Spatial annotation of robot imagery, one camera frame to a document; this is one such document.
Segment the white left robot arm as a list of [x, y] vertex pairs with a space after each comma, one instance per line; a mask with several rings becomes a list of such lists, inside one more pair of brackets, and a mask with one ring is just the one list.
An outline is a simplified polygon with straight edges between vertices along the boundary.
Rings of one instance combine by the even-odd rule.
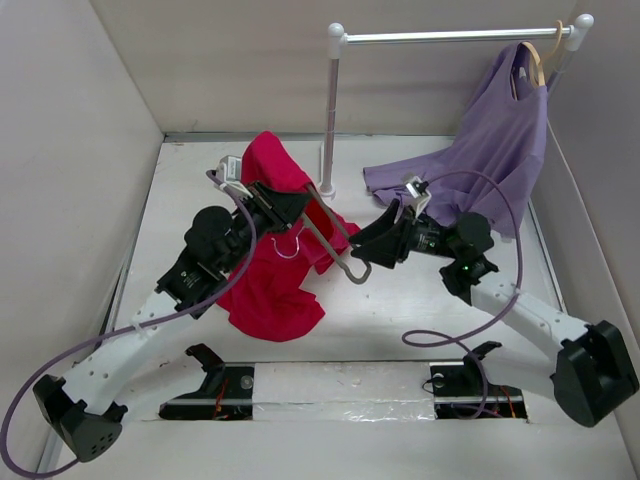
[[290, 230], [312, 199], [259, 181], [237, 191], [235, 211], [210, 206], [195, 215], [184, 249], [128, 327], [64, 375], [35, 383], [43, 416], [78, 461], [96, 459], [121, 434], [130, 408], [118, 396], [134, 374], [239, 279], [237, 267], [249, 266], [262, 237]]

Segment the red t-shirt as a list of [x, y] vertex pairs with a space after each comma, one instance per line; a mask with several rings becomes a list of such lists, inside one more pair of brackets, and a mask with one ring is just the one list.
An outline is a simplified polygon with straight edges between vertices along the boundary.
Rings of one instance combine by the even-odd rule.
[[[280, 139], [262, 132], [242, 156], [241, 180], [259, 181], [281, 192], [305, 193], [313, 185]], [[286, 342], [308, 334], [324, 317], [316, 295], [301, 289], [310, 270], [322, 275], [334, 259], [314, 233], [298, 220], [282, 234], [259, 240], [247, 271], [217, 305], [244, 334]]]

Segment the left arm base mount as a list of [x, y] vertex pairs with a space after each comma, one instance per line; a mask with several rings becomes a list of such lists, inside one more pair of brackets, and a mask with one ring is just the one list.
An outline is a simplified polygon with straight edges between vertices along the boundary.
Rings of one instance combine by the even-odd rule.
[[247, 421], [253, 419], [254, 363], [226, 363], [204, 344], [190, 346], [186, 355], [205, 374], [199, 388], [161, 405], [159, 417], [175, 421]]

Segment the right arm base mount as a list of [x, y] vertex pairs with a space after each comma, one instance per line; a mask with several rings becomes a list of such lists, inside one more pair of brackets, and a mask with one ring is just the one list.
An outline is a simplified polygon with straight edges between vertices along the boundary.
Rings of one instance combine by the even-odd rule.
[[460, 358], [429, 362], [422, 389], [432, 396], [437, 420], [527, 420], [524, 394], [512, 386], [490, 383], [482, 377], [478, 362], [499, 342], [463, 348]]

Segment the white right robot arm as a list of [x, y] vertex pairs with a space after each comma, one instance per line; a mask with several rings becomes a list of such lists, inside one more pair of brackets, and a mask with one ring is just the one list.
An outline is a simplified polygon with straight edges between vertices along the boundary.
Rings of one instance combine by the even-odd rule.
[[412, 252], [447, 257], [447, 291], [499, 318], [539, 349], [539, 361], [487, 341], [464, 358], [462, 381], [474, 393], [514, 386], [555, 401], [577, 424], [593, 427], [639, 390], [625, 341], [608, 321], [588, 323], [524, 292], [485, 253], [494, 245], [488, 220], [463, 213], [449, 227], [393, 201], [373, 223], [352, 235], [352, 256], [392, 269]]

